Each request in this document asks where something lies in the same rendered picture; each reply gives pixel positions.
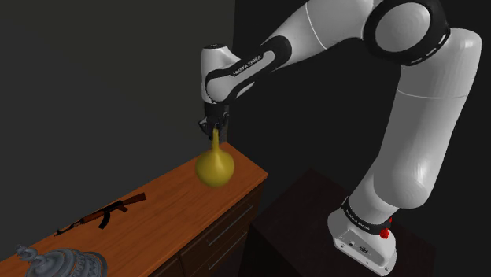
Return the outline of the yellow round long-necked vase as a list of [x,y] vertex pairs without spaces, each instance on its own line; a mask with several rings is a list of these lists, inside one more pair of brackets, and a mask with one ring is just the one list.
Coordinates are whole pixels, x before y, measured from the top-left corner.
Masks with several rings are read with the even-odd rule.
[[234,158],[220,148],[219,130],[212,130],[211,149],[196,161],[197,177],[209,187],[224,186],[234,174]]

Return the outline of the brown and black toy rifle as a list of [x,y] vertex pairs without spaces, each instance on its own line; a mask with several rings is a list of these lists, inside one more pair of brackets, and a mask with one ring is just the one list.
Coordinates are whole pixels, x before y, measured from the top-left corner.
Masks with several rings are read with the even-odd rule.
[[97,210],[96,212],[93,212],[89,215],[86,215],[86,216],[80,218],[75,223],[70,224],[65,229],[62,229],[62,230],[57,229],[54,236],[62,235],[65,232],[74,229],[75,227],[78,227],[80,225],[84,225],[86,223],[97,220],[99,218],[102,218],[102,221],[98,225],[98,228],[101,230],[104,230],[110,221],[112,212],[114,212],[116,210],[119,210],[121,212],[127,212],[128,211],[127,207],[129,205],[132,205],[132,204],[135,204],[135,203],[138,203],[141,201],[145,201],[145,200],[146,200],[146,194],[140,193],[140,194],[136,194],[132,197],[129,197],[128,199],[125,199],[125,200],[115,201],[112,204],[107,205],[106,207],[103,207],[103,208]]

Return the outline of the dark robot stand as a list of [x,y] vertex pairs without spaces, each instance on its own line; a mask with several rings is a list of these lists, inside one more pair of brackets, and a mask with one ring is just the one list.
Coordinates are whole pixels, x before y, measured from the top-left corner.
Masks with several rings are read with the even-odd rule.
[[309,169],[252,222],[238,277],[378,277],[337,250],[328,231],[346,195]]

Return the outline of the brown wooden chest of drawers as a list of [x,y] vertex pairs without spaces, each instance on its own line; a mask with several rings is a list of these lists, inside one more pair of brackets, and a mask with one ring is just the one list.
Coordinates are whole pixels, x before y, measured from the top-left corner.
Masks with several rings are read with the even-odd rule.
[[75,275],[84,266],[98,275],[103,262],[107,277],[211,277],[247,239],[268,176],[230,144],[220,147],[235,163],[226,185],[203,184],[190,160],[134,190],[146,200],[114,212],[105,229],[95,220],[33,248],[73,257],[67,270]]

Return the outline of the grey ornate lidded pot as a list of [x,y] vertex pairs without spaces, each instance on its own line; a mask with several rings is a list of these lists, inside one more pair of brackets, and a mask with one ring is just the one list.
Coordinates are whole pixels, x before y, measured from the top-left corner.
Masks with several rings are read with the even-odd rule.
[[36,249],[22,245],[15,250],[30,264],[24,277],[107,277],[108,265],[100,253],[60,248],[38,254]]

